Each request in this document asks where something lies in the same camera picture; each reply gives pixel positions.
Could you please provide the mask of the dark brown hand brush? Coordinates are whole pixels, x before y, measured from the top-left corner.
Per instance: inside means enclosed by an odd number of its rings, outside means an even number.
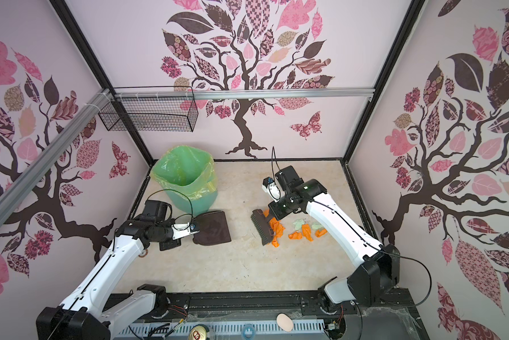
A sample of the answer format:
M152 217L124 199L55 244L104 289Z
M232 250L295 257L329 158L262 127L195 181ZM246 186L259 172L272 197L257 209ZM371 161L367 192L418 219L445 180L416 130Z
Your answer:
M261 209L255 209L252 211L251 221L259 233L261 244L263 246L270 244L275 237L276 233L270 223L273 217L274 216L270 212L265 215L264 211Z

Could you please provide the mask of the dark brown dustpan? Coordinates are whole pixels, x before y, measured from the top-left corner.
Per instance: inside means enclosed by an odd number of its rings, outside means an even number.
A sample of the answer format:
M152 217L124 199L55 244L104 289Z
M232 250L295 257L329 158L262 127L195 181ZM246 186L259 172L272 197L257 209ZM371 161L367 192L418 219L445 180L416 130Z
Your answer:
M200 246L215 246L232 241L224 211L208 211L196 216L194 225L199 229L193 235L193 243Z

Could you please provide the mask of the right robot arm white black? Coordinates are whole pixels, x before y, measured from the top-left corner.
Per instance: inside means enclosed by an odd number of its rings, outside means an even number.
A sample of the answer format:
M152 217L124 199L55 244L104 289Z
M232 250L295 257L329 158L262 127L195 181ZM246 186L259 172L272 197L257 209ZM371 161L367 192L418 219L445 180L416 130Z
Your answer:
M337 305L355 300L372 306L399 282L400 252L393 245L383 245L357 225L335 202L328 190L316 179L304 181L292 166L274 177L267 177L262 188L272 198L269 212L277 220L291 213L305 213L319 222L345 251L354 272L333 279L322 288L322 294Z

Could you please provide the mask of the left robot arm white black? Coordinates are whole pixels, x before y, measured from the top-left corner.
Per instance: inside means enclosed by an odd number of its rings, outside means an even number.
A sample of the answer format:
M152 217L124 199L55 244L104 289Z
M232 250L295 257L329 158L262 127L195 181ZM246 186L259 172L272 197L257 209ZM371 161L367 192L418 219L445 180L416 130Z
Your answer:
M152 243L161 250L180 246L195 232L192 222L178 223L172 207L149 200L141 214L125 221L115 232L110 248L79 286L57 307L46 307L37 317L39 339L114 339L143 315L169 307L163 286L145 284L110 309L111 293L130 265Z

